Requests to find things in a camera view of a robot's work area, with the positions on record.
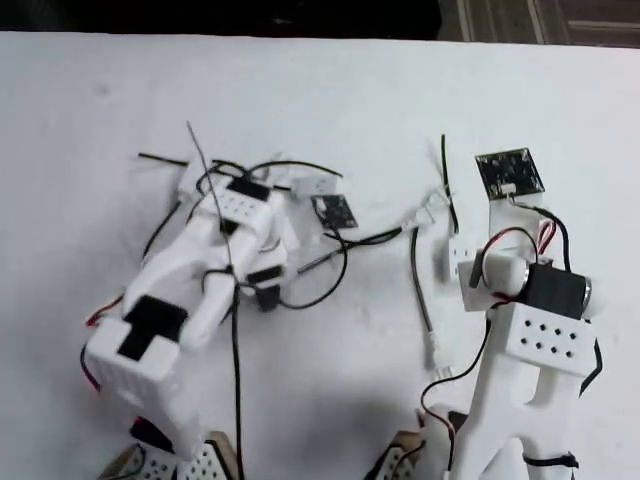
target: connector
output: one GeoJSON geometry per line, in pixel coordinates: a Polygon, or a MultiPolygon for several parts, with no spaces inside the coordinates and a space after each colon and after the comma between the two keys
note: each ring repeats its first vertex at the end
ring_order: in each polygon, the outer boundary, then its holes
{"type": "Polygon", "coordinates": [[[449,200],[442,189],[435,190],[427,196],[424,205],[418,208],[411,218],[408,218],[400,226],[403,231],[413,230],[416,227],[433,225],[438,215],[449,208],[449,200]]]}
{"type": "Polygon", "coordinates": [[[458,264],[473,262],[476,248],[470,245],[466,238],[461,235],[454,235],[449,238],[447,248],[444,251],[444,277],[445,281],[455,282],[458,278],[458,264]]]}
{"type": "Polygon", "coordinates": [[[298,197],[333,195],[336,193],[338,177],[335,175],[308,175],[291,180],[291,192],[298,197]]]}
{"type": "Polygon", "coordinates": [[[428,335],[428,368],[435,373],[436,380],[450,378],[451,356],[446,348],[440,343],[435,331],[428,335]]]}

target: circuit board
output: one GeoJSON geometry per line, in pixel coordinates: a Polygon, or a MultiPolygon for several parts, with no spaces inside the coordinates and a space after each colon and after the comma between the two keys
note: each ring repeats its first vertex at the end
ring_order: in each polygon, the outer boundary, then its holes
{"type": "Polygon", "coordinates": [[[528,148],[477,155],[476,163],[489,200],[544,192],[528,148]]]}

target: cable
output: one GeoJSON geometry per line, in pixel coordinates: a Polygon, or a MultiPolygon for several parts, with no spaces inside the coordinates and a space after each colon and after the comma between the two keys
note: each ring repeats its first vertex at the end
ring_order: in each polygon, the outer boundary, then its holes
{"type": "Polygon", "coordinates": [[[402,462],[404,462],[407,458],[409,458],[414,453],[418,453],[420,450],[422,450],[426,446],[426,444],[427,442],[423,440],[422,442],[420,442],[420,445],[418,445],[416,448],[414,448],[413,450],[409,450],[408,452],[405,452],[398,460],[398,463],[396,463],[396,466],[393,468],[393,472],[391,472],[391,476],[389,478],[395,479],[396,473],[398,473],[398,468],[400,468],[400,465],[402,465],[402,462]]]}
{"type": "Polygon", "coordinates": [[[212,173],[216,173],[219,175],[227,175],[230,177],[234,177],[234,178],[238,178],[238,177],[244,177],[247,174],[247,169],[244,168],[242,165],[240,165],[239,163],[235,163],[235,162],[230,162],[228,160],[222,160],[219,158],[214,158],[213,160],[211,160],[211,167],[209,167],[208,169],[205,167],[205,173],[203,173],[200,178],[198,178],[198,180],[196,180],[196,190],[198,191],[198,193],[200,195],[205,195],[205,192],[202,191],[202,182],[206,179],[206,177],[212,173]],[[238,172],[240,172],[240,175],[233,175],[232,173],[228,173],[228,172],[224,172],[222,170],[222,167],[231,167],[231,168],[235,168],[238,172]]]}
{"type": "Polygon", "coordinates": [[[159,155],[153,155],[151,153],[138,153],[139,158],[148,158],[149,160],[157,160],[159,162],[169,163],[171,165],[177,165],[179,167],[188,167],[189,162],[185,160],[174,160],[173,158],[161,157],[159,155]]]}
{"type": "Polygon", "coordinates": [[[600,350],[600,344],[598,343],[598,339],[596,338],[596,342],[593,344],[593,353],[596,357],[596,368],[591,372],[587,378],[582,381],[582,385],[580,385],[580,395],[585,392],[589,385],[602,373],[602,369],[604,368],[604,363],[602,361],[602,351],[600,350]]]}
{"type": "MultiPolygon", "coordinates": [[[[222,208],[220,208],[220,202],[218,200],[218,195],[216,195],[216,191],[213,188],[213,181],[211,180],[211,173],[207,169],[207,161],[204,159],[204,153],[202,151],[202,147],[200,147],[200,144],[198,143],[198,139],[196,138],[196,134],[193,132],[193,128],[191,128],[191,122],[187,122],[187,129],[189,130],[189,135],[191,135],[191,140],[193,141],[193,144],[196,146],[196,149],[198,150],[198,155],[200,156],[200,161],[202,162],[202,168],[205,171],[205,175],[206,175],[206,178],[207,178],[207,182],[209,183],[209,188],[210,188],[210,191],[211,191],[211,195],[213,196],[213,200],[214,200],[214,202],[216,204],[216,210],[218,211],[218,225],[219,225],[219,229],[220,229],[220,234],[224,238],[225,244],[227,246],[227,257],[228,257],[228,260],[229,260],[229,265],[231,265],[232,268],[233,268],[233,260],[231,258],[231,245],[229,244],[229,235],[227,234],[227,231],[224,229],[224,226],[223,226],[222,208]]],[[[236,278],[235,274],[233,272],[231,274],[233,275],[233,278],[236,280],[236,283],[237,283],[238,279],[236,278]]]]}
{"type": "Polygon", "coordinates": [[[96,310],[95,312],[93,312],[89,318],[87,318],[84,322],[84,324],[87,327],[95,327],[98,324],[98,320],[100,320],[100,317],[102,317],[102,314],[106,311],[111,310],[113,307],[115,307],[116,305],[118,305],[122,299],[124,298],[124,293],[117,296],[116,298],[114,298],[111,302],[107,303],[106,305],[100,307],[98,310],[96,310]]]}
{"type": "MultiPolygon", "coordinates": [[[[346,245],[346,249],[351,250],[352,248],[356,248],[356,247],[369,247],[374,245],[382,245],[383,243],[393,240],[401,233],[402,233],[402,229],[400,227],[396,227],[396,228],[392,228],[391,230],[387,230],[386,232],[377,233],[375,235],[371,235],[361,240],[346,240],[344,238],[342,240],[346,245]]],[[[331,233],[325,233],[325,236],[333,240],[338,240],[338,238],[331,233]]],[[[297,272],[298,275],[307,273],[313,270],[314,268],[319,267],[323,263],[328,262],[332,258],[337,257],[342,253],[342,250],[343,250],[342,248],[338,248],[303,265],[302,267],[298,268],[298,272],[297,272]]]]}
{"type": "Polygon", "coordinates": [[[543,217],[548,218],[549,220],[553,221],[556,225],[558,225],[558,228],[560,229],[560,233],[562,234],[562,257],[564,260],[564,269],[567,272],[571,272],[571,260],[569,258],[569,231],[567,230],[567,227],[562,222],[562,220],[560,220],[553,213],[551,213],[549,210],[546,210],[544,208],[533,207],[531,205],[526,205],[524,203],[516,202],[512,196],[509,197],[509,202],[514,207],[524,208],[525,210],[531,210],[533,212],[536,212],[539,215],[542,215],[543,217]]]}
{"type": "Polygon", "coordinates": [[[553,240],[553,237],[556,236],[556,231],[558,226],[555,222],[551,220],[547,220],[542,224],[540,230],[538,231],[538,253],[540,255],[544,255],[544,252],[547,251],[549,244],[553,240]]]}
{"type": "Polygon", "coordinates": [[[229,265],[227,266],[227,273],[233,277],[235,282],[233,287],[233,303],[231,305],[231,346],[233,351],[233,373],[235,379],[235,408],[236,408],[236,457],[238,461],[238,477],[239,480],[245,480],[244,474],[244,461],[242,458],[242,386],[240,384],[240,349],[238,347],[238,307],[239,307],[239,282],[238,277],[236,277],[235,272],[233,271],[233,258],[231,256],[231,244],[229,242],[229,235],[227,231],[223,228],[223,219],[222,219],[222,208],[220,208],[220,202],[218,201],[218,196],[216,195],[216,191],[213,188],[213,181],[211,180],[211,172],[207,169],[207,162],[204,158],[204,153],[200,144],[198,143],[198,139],[196,138],[195,133],[193,132],[193,128],[191,128],[191,123],[187,122],[187,129],[189,130],[189,135],[191,135],[191,140],[193,140],[196,149],[198,150],[198,155],[200,156],[200,161],[202,162],[202,168],[205,171],[205,175],[207,177],[207,182],[209,183],[209,189],[211,195],[216,204],[216,210],[218,211],[218,221],[220,234],[225,240],[225,245],[227,246],[227,257],[229,261],[229,265]]]}
{"type": "Polygon", "coordinates": [[[316,165],[315,163],[300,162],[297,160],[272,160],[269,162],[259,163],[258,165],[254,165],[253,167],[249,168],[247,170],[246,175],[250,177],[253,173],[256,172],[256,170],[260,170],[262,168],[267,168],[267,167],[283,166],[283,165],[294,165],[294,166],[300,166],[300,167],[315,168],[316,170],[320,170],[325,173],[330,173],[331,175],[335,175],[336,177],[342,178],[342,174],[340,172],[336,172],[335,170],[331,170],[330,168],[323,167],[322,165],[316,165]]]}
{"type": "Polygon", "coordinates": [[[487,275],[485,273],[485,261],[487,259],[487,253],[489,252],[491,247],[498,242],[498,240],[500,240],[502,237],[504,237],[507,233],[510,233],[510,232],[520,232],[520,233],[524,234],[529,239],[529,241],[531,242],[531,245],[533,246],[533,252],[534,252],[535,257],[536,257],[536,263],[538,263],[539,260],[540,260],[540,254],[538,252],[538,245],[537,245],[536,241],[534,240],[534,238],[531,236],[531,234],[526,229],[524,229],[522,227],[508,227],[508,228],[505,228],[503,230],[500,230],[498,233],[496,233],[493,237],[491,237],[489,239],[489,241],[485,244],[484,248],[480,252],[480,262],[481,262],[481,269],[480,270],[481,270],[482,282],[484,283],[484,285],[488,289],[491,289],[491,287],[489,286],[489,281],[487,280],[487,275]]]}
{"type": "Polygon", "coordinates": [[[236,284],[233,289],[233,303],[231,305],[231,346],[233,350],[233,375],[235,379],[236,456],[238,459],[239,480],[244,480],[244,461],[242,459],[242,390],[240,383],[240,348],[238,346],[239,292],[240,287],[236,284]]]}
{"type": "Polygon", "coordinates": [[[140,465],[138,465],[138,468],[136,468],[132,472],[125,473],[123,475],[116,475],[116,476],[112,476],[112,477],[100,477],[100,480],[124,480],[126,478],[137,477],[138,474],[140,472],[142,472],[142,470],[144,469],[144,464],[147,461],[147,451],[144,448],[142,448],[142,445],[140,445],[139,443],[136,443],[136,447],[140,451],[140,456],[142,457],[140,459],[140,465]]]}
{"type": "Polygon", "coordinates": [[[409,249],[411,257],[411,278],[413,279],[413,287],[416,290],[416,296],[418,297],[418,307],[420,308],[420,316],[424,321],[427,332],[433,332],[433,324],[429,318],[429,311],[427,310],[427,303],[424,300],[424,292],[420,285],[420,277],[418,275],[418,263],[416,261],[416,246],[418,243],[418,227],[414,228],[411,232],[411,248],[409,249]]]}
{"type": "Polygon", "coordinates": [[[82,350],[80,350],[80,367],[82,368],[82,372],[84,373],[84,376],[87,377],[87,380],[89,380],[89,383],[91,384],[91,386],[95,388],[96,392],[100,392],[100,389],[102,387],[100,386],[96,378],[92,375],[92,373],[89,371],[89,367],[87,367],[87,362],[85,358],[86,351],[87,351],[87,344],[85,343],[84,346],[82,347],[82,350]]]}
{"type": "Polygon", "coordinates": [[[278,303],[280,305],[282,305],[283,307],[288,308],[290,310],[305,310],[307,308],[314,307],[314,306],[318,305],[320,302],[322,302],[325,299],[327,299],[329,297],[329,295],[331,295],[333,292],[335,292],[337,290],[337,288],[340,286],[340,284],[342,283],[342,280],[344,279],[344,275],[347,272],[347,266],[348,266],[347,251],[349,250],[349,248],[347,247],[344,239],[340,235],[340,232],[338,232],[337,229],[333,229],[333,228],[332,228],[332,231],[333,231],[333,234],[338,239],[338,241],[340,242],[340,247],[341,247],[340,251],[342,252],[342,255],[343,255],[342,269],[340,270],[340,274],[338,275],[338,278],[335,281],[335,283],[333,284],[333,286],[329,290],[327,290],[325,293],[320,295],[318,298],[316,298],[315,300],[312,300],[312,301],[307,302],[307,303],[303,303],[302,305],[291,304],[291,303],[283,300],[282,298],[280,298],[278,300],[278,303]]]}
{"type": "MultiPolygon", "coordinates": [[[[497,307],[498,305],[503,305],[507,302],[500,302],[495,304],[493,307],[491,307],[491,309],[497,307]]],[[[450,378],[443,378],[442,380],[437,380],[429,385],[427,385],[427,387],[422,391],[422,394],[420,395],[420,404],[422,405],[422,408],[424,409],[424,411],[429,414],[430,416],[434,417],[435,419],[439,420],[440,422],[444,423],[445,426],[447,426],[448,422],[440,417],[439,415],[437,415],[436,413],[432,412],[431,410],[429,410],[429,408],[427,408],[424,404],[424,400],[425,397],[427,395],[427,393],[429,393],[431,390],[433,390],[435,387],[437,387],[438,385],[442,385],[443,383],[448,383],[448,382],[454,382],[456,380],[460,380],[461,378],[466,377],[467,375],[469,375],[469,373],[471,373],[473,371],[474,368],[476,368],[476,365],[478,364],[478,362],[480,361],[480,357],[482,356],[482,352],[484,351],[486,345],[487,345],[487,340],[489,339],[489,333],[491,331],[491,320],[489,320],[488,318],[486,319],[485,322],[485,331],[484,331],[484,338],[482,339],[482,344],[480,345],[480,349],[478,350],[478,353],[476,354],[475,358],[473,359],[473,362],[471,362],[471,365],[469,365],[469,367],[462,373],[460,373],[459,375],[456,375],[454,377],[450,377],[450,378]]],[[[452,432],[451,429],[447,426],[447,429],[449,430],[449,440],[450,440],[450,448],[449,448],[449,460],[447,463],[447,470],[450,471],[451,467],[453,466],[453,452],[455,449],[455,432],[452,432]]]]}
{"type": "Polygon", "coordinates": [[[171,220],[171,217],[173,217],[173,215],[178,211],[178,208],[180,208],[180,202],[176,202],[175,205],[171,207],[171,210],[169,210],[169,213],[167,214],[167,216],[164,217],[164,220],[160,222],[160,225],[158,225],[155,231],[151,234],[151,237],[147,241],[147,244],[145,245],[144,250],[142,251],[142,260],[145,259],[145,257],[149,253],[149,250],[151,250],[151,246],[153,245],[153,242],[156,241],[156,238],[158,238],[158,235],[160,235],[160,232],[162,232],[162,229],[167,225],[167,223],[169,223],[169,220],[171,220]]]}
{"type": "Polygon", "coordinates": [[[444,191],[449,200],[449,214],[451,215],[451,226],[453,228],[453,234],[457,235],[460,232],[460,224],[458,223],[458,215],[456,214],[456,208],[453,206],[453,199],[451,198],[451,187],[449,186],[449,173],[447,171],[447,150],[445,148],[445,135],[440,137],[440,156],[442,157],[442,181],[444,183],[444,191]]]}

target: white table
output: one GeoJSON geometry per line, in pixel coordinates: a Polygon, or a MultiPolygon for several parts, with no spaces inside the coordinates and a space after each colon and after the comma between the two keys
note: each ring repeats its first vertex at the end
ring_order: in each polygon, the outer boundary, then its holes
{"type": "MultiPolygon", "coordinates": [[[[360,233],[382,230],[440,182],[439,134],[463,232],[486,238],[473,157],[528,146],[546,200],[569,226],[574,270],[601,278],[605,372],[575,412],[580,480],[637,478],[635,367],[640,51],[384,41],[0,34],[0,470],[94,478],[127,437],[78,366],[82,319],[135,274],[179,169],[139,151],[251,165],[276,152],[343,171],[360,233]]],[[[436,328],[464,368],[479,314],[432,280],[436,328]]],[[[300,280],[310,298],[337,265],[300,280]]],[[[354,252],[341,289],[304,312],[240,318],[250,478],[358,479],[428,382],[408,238],[354,252]],[[385,355],[376,355],[380,350],[385,355]]],[[[229,323],[194,375],[212,428],[233,439],[229,323]]],[[[440,399],[468,406],[473,378],[440,399]]]]}

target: white plastic bracket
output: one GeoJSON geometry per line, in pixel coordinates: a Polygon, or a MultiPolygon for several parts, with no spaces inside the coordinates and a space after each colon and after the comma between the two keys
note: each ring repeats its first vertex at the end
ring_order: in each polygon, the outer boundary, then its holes
{"type": "MultiPolygon", "coordinates": [[[[524,454],[548,459],[570,450],[566,430],[580,385],[591,370],[593,327],[520,303],[498,307],[469,417],[456,436],[451,480],[478,480],[510,438],[524,454]],[[514,401],[514,379],[526,365],[540,367],[527,404],[514,401]]],[[[527,467],[531,480],[568,480],[563,466],[527,467]]]]}

